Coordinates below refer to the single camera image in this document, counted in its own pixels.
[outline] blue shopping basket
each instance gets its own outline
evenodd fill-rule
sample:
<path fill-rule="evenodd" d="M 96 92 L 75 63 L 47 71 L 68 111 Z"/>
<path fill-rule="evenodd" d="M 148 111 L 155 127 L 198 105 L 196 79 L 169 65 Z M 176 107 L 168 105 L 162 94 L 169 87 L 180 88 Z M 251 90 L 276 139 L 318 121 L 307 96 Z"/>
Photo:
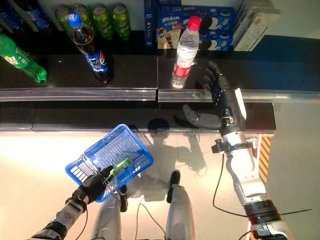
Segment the blue shopping basket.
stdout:
<path fill-rule="evenodd" d="M 130 160 L 131 165 L 122 169 L 107 185 L 104 193 L 96 200 L 101 203 L 154 162 L 147 148 L 126 125 L 118 125 L 76 161 L 68 164 L 65 171 L 81 185 L 88 176 L 97 174 L 98 169 L 117 166 L 125 159 Z"/>

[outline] white robotic arm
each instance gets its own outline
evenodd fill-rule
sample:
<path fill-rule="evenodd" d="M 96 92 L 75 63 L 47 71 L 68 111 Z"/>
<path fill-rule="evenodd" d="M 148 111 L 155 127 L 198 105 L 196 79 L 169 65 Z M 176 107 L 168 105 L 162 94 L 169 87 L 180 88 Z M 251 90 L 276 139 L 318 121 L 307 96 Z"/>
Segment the white robotic arm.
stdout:
<path fill-rule="evenodd" d="M 87 210 L 87 204 L 95 201 L 106 189 L 112 179 L 109 166 L 96 175 L 89 176 L 65 202 L 64 208 L 57 212 L 55 218 L 41 231 L 28 240 L 63 240 L 68 230 L 73 226 L 79 216 Z"/>
<path fill-rule="evenodd" d="M 253 156 L 252 143 L 246 140 L 247 114 L 240 89 L 231 89 L 226 77 L 212 61 L 205 71 L 204 82 L 204 87 L 211 92 L 216 115 L 197 113 L 184 105 L 186 118 L 196 127 L 219 130 L 223 141 L 218 139 L 212 152 L 227 156 L 226 168 L 251 222 L 254 237 L 262 240 L 294 240 L 287 223 L 281 219 L 267 194 L 259 176 L 259 163 Z"/>

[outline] yellow striped warning tape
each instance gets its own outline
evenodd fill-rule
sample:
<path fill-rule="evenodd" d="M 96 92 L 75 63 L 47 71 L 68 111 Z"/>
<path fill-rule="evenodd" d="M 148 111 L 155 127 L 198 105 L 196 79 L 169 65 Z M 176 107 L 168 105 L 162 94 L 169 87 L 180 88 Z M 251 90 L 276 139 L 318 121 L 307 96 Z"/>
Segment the yellow striped warning tape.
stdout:
<path fill-rule="evenodd" d="M 268 180 L 268 166 L 269 166 L 271 138 L 269 136 L 260 136 L 259 141 L 260 141 L 260 145 L 259 145 L 260 151 L 257 155 L 257 158 L 259 158 L 259 175 L 264 185 L 266 185 Z M 249 238 L 247 238 L 247 240 L 248 239 L 255 240 L 255 237 L 252 233 L 250 233 Z"/>

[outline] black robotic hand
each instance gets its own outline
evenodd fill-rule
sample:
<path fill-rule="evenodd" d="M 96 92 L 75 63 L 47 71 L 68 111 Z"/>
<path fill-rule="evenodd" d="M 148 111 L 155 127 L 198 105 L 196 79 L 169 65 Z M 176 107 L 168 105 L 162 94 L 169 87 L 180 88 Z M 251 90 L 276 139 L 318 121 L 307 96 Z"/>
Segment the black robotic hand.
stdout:
<path fill-rule="evenodd" d="M 184 105 L 184 115 L 189 122 L 198 128 L 219 130 L 221 135 L 244 131 L 246 110 L 240 89 L 230 88 L 226 76 L 213 61 L 205 70 L 203 82 L 203 87 L 211 93 L 215 114 L 198 113 Z"/>
<path fill-rule="evenodd" d="M 104 192 L 107 184 L 112 180 L 113 176 L 110 171 L 113 166 L 102 169 L 96 175 L 90 175 L 82 185 L 80 185 L 72 194 L 72 200 L 90 204 Z"/>

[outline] store shelf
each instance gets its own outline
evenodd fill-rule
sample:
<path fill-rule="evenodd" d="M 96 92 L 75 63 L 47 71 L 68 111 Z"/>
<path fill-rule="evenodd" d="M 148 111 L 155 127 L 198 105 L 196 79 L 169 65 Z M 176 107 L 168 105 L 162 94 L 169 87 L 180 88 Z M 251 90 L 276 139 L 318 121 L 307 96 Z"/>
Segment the store shelf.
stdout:
<path fill-rule="evenodd" d="M 0 59 L 0 102 L 17 101 L 158 101 L 211 102 L 202 78 L 209 60 L 216 62 L 245 102 L 320 103 L 320 40 L 266 35 L 251 52 L 199 51 L 186 86 L 174 89 L 171 76 L 177 51 L 144 46 L 143 31 L 128 42 L 102 44 L 114 79 L 99 82 L 79 51 L 63 34 L 32 38 L 26 49 L 48 71 L 38 85 Z"/>
<path fill-rule="evenodd" d="M 217 133 L 196 128 L 184 116 L 184 102 L 156 101 L 38 101 L 0 102 L 0 131 L 108 131 L 126 124 L 143 132 Z M 213 114 L 215 105 L 191 102 L 201 113 Z M 274 134 L 271 103 L 245 103 L 246 132 Z"/>
<path fill-rule="evenodd" d="M 208 58 L 196 58 L 183 89 L 171 85 L 175 59 L 158 57 L 159 102 L 211 102 L 203 89 L 203 76 Z M 228 59 L 212 59 L 222 69 L 232 88 L 241 88 L 245 102 L 320 103 L 320 71 L 318 62 L 241 59 L 235 53 Z"/>
<path fill-rule="evenodd" d="M 12 101 L 155 101 L 157 56 L 114 55 L 112 81 L 99 82 L 78 54 L 45 55 L 38 62 L 48 71 L 46 85 L 32 82 L 3 59 L 0 61 L 0 102 Z"/>
<path fill-rule="evenodd" d="M 242 89 L 246 103 L 312 103 L 320 104 L 320 92 L 281 91 L 281 90 L 246 90 Z M 160 103 L 211 103 L 209 91 L 204 89 L 160 89 Z"/>

